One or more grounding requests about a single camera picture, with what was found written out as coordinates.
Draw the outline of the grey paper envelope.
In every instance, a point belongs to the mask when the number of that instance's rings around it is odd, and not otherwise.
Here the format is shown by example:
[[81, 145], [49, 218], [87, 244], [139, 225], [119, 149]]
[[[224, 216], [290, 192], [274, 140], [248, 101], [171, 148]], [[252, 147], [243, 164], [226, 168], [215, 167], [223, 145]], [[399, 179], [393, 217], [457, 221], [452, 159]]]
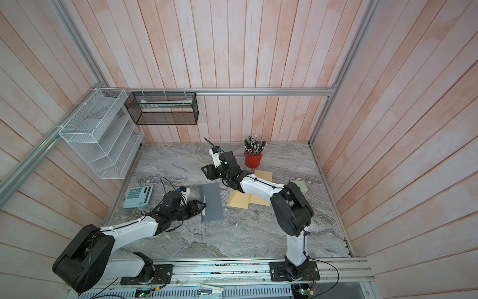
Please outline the grey paper envelope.
[[205, 204], [201, 214], [202, 223], [220, 221], [224, 218], [219, 183], [200, 185], [200, 200]]

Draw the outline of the yellow envelope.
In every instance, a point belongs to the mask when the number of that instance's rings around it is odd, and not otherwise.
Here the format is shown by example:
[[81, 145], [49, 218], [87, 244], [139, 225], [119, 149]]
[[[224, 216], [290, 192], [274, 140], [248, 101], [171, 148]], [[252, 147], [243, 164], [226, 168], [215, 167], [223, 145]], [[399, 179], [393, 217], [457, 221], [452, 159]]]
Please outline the yellow envelope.
[[248, 209], [250, 195], [236, 190], [230, 190], [228, 206], [233, 208]]
[[[263, 179], [265, 181], [272, 181], [272, 178], [273, 178], [273, 173], [268, 172], [268, 171], [260, 171], [260, 170], [256, 169], [254, 174], [258, 178]], [[254, 195], [250, 196], [249, 203], [250, 204], [257, 204], [257, 205], [261, 205], [261, 206], [267, 206], [267, 207], [270, 206], [269, 202], [267, 202], [266, 200], [261, 199], [257, 196], [254, 196]]]

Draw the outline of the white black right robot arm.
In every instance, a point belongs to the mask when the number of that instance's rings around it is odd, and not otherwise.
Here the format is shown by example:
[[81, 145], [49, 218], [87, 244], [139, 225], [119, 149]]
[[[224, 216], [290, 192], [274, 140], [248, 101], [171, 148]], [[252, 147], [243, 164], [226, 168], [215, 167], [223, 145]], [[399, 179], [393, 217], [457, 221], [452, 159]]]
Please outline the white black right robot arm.
[[232, 190], [270, 203], [280, 228], [287, 235], [286, 262], [294, 267], [307, 264], [306, 236], [314, 211], [300, 188], [292, 182], [277, 184], [242, 170], [231, 151], [212, 147], [209, 154], [213, 163], [202, 167], [206, 178], [221, 179]]

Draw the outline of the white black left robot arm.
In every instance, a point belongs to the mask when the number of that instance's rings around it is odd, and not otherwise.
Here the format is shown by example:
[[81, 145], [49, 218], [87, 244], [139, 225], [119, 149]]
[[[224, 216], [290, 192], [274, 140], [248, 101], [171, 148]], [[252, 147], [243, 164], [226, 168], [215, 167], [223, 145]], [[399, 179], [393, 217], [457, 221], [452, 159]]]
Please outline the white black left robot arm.
[[122, 259], [113, 259], [111, 254], [137, 240], [172, 232], [172, 223], [183, 223], [201, 214], [206, 204], [187, 201], [186, 196], [186, 190], [173, 190], [136, 220], [108, 227], [84, 226], [54, 262], [53, 273], [78, 294], [109, 279], [131, 278], [140, 284], [152, 283], [156, 268], [146, 254], [134, 252], [132, 257]]

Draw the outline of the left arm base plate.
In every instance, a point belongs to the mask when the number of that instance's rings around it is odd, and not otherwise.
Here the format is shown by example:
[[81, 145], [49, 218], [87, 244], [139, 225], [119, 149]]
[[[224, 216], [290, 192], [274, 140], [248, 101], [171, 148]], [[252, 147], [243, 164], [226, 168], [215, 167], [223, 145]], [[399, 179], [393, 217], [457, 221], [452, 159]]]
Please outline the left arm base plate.
[[167, 285], [171, 282], [173, 264], [146, 266], [137, 277], [123, 277], [120, 285]]

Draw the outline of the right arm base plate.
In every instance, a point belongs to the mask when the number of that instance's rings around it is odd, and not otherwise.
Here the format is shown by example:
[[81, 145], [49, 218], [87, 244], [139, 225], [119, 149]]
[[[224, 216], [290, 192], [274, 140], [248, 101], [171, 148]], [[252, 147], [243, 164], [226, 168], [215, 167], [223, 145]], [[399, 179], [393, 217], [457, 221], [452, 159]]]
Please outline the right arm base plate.
[[270, 262], [270, 278], [273, 282], [294, 282], [301, 280], [319, 281], [320, 275], [315, 261], [306, 260], [300, 266], [291, 262]]

